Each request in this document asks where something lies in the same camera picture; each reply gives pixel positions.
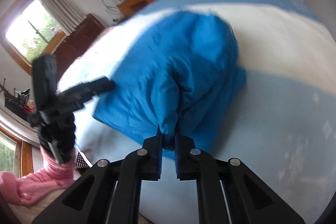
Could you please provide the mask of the black gloved left hand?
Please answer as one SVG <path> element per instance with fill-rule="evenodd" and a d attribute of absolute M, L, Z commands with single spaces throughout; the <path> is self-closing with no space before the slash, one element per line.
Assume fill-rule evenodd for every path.
<path fill-rule="evenodd" d="M 38 138 L 44 151 L 55 159 L 58 165 L 70 161 L 75 145 L 75 117 L 66 116 L 52 124 L 42 124 L 38 127 Z"/>

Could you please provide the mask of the pink sleeved left forearm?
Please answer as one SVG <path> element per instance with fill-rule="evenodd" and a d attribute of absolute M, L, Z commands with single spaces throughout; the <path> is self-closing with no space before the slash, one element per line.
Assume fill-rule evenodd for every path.
<path fill-rule="evenodd" d="M 1 195 L 13 205 L 32 205 L 49 193 L 65 189 L 74 183 L 75 149 L 70 160 L 58 165 L 53 156 L 41 148 L 43 168 L 21 178 L 13 173 L 1 172 Z"/>

